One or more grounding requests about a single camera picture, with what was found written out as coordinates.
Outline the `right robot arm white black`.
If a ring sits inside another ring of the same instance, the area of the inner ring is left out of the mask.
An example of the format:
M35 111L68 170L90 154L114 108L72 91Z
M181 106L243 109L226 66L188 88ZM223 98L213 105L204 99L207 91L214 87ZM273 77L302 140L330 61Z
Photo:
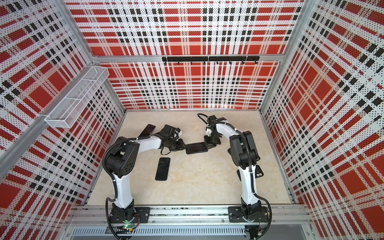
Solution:
M206 124L204 136L207 148L221 144L221 137L230 142L230 153L233 163L238 167L242 183L242 206L246 209L258 209L261 207L261 197L257 194L255 170L260 159L253 139L249 131L242 132L228 123L225 118L198 114L198 117Z

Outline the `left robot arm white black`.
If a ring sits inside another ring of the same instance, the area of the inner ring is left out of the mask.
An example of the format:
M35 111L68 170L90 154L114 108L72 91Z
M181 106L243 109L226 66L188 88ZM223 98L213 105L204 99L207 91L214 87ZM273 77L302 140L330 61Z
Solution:
M186 149L181 138L181 129L165 125L158 133L153 133L155 128L154 125L147 125L136 138L119 137L104 153L103 169L113 181L114 204L120 209L126 209L134 203L131 172L139 153L163 149L177 152Z

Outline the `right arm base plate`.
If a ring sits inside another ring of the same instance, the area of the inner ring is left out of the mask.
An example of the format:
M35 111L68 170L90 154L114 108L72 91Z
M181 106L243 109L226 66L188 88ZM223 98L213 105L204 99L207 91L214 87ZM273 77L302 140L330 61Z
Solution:
M266 207L261 207L252 213L242 206L228 207L228 215L231 223L267 223L269 221L269 211Z

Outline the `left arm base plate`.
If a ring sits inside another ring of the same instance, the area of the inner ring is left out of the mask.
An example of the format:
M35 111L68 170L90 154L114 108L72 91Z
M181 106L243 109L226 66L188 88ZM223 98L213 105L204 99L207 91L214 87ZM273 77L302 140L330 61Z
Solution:
M138 223L146 224L150 216L149 207L135 207L122 209L113 205L109 213L109 220L112 224Z

